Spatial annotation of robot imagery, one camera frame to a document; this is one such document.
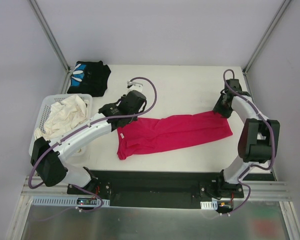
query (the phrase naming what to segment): clothing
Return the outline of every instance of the clothing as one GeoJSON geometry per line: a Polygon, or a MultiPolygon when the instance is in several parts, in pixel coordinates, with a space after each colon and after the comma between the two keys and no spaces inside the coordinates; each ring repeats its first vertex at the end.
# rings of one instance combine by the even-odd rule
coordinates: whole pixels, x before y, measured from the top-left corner
{"type": "Polygon", "coordinates": [[[50,140],[65,134],[87,120],[88,100],[83,101],[77,94],[51,105],[50,114],[45,121],[43,133],[39,127],[34,130],[34,137],[50,140]]]}
{"type": "Polygon", "coordinates": [[[163,119],[138,118],[117,129],[117,155],[152,154],[217,141],[233,133],[228,120],[213,111],[195,115],[173,115],[163,119]]]}
{"type": "Polygon", "coordinates": [[[108,88],[108,78],[111,73],[108,65],[102,61],[78,61],[70,76],[71,86],[68,94],[90,94],[92,97],[102,97],[108,88]]]}

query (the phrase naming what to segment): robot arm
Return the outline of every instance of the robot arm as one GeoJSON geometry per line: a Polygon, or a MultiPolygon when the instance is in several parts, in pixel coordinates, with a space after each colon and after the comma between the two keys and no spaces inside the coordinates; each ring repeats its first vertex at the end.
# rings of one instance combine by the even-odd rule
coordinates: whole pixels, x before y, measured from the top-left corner
{"type": "Polygon", "coordinates": [[[36,171],[47,187],[64,182],[95,191],[96,178],[89,169],[73,166],[66,161],[94,139],[136,121],[137,117],[133,115],[141,114],[147,104],[146,97],[141,93],[142,88],[142,84],[130,81],[126,95],[115,103],[104,105],[88,121],[51,141],[41,137],[34,142],[31,164],[35,166],[41,158],[36,171]]]}
{"type": "Polygon", "coordinates": [[[277,153],[280,124],[277,120],[270,120],[263,115],[253,104],[249,93],[242,91],[238,79],[226,80],[227,85],[237,94],[230,91],[225,85],[224,92],[217,101],[213,111],[221,114],[225,118],[231,116],[232,111],[238,113],[244,127],[238,142],[238,156],[229,167],[222,170],[215,194],[218,197],[226,197],[229,193],[235,193],[241,189],[240,180],[242,180],[253,167],[264,164],[272,158],[272,141],[270,130],[264,123],[269,123],[274,134],[274,147],[277,153]]]}

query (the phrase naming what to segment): white table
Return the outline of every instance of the white table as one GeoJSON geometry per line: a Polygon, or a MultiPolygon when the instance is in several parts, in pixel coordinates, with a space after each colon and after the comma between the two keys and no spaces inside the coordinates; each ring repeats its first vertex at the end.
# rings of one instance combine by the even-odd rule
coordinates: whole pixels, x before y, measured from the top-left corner
{"type": "MultiPolygon", "coordinates": [[[[166,118],[171,115],[197,114],[211,111],[220,91],[224,88],[223,73],[233,69],[235,77],[246,90],[240,67],[224,66],[163,66],[163,65],[110,65],[111,74],[108,89],[103,97],[93,98],[92,113],[97,113],[104,104],[116,102],[127,93],[127,81],[134,77],[150,79],[157,89],[158,99],[155,107],[142,117],[166,118]]],[[[154,92],[150,84],[143,83],[143,94],[150,106],[154,92]]],[[[237,145],[243,123],[233,112],[228,119],[233,136],[198,146],[173,151],[132,155],[119,160],[117,131],[92,141],[86,152],[71,157],[68,162],[91,170],[108,171],[171,171],[171,172],[220,172],[227,168],[238,155],[237,145]]],[[[254,173],[266,173],[255,168],[254,173]]]]}

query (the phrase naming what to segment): white wall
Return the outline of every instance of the white wall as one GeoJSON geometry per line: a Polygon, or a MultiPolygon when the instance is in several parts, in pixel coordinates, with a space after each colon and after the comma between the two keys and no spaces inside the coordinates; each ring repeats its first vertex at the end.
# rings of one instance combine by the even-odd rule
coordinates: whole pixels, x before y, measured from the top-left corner
{"type": "Polygon", "coordinates": [[[38,0],[72,66],[243,67],[283,0],[38,0]]]}
{"type": "Polygon", "coordinates": [[[65,72],[26,0],[0,1],[0,240],[31,169],[28,153],[43,98],[65,72]]]}
{"type": "Polygon", "coordinates": [[[257,105],[281,123],[275,170],[300,220],[300,0],[292,2],[248,73],[257,105]]]}

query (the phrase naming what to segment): magenta garment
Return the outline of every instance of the magenta garment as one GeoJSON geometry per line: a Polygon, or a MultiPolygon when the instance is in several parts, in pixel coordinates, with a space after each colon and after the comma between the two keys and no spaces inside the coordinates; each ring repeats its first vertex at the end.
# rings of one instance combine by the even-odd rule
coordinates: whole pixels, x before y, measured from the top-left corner
{"type": "Polygon", "coordinates": [[[153,154],[217,141],[233,133],[226,118],[213,111],[173,115],[163,119],[138,118],[117,129],[118,156],[153,154]]]}

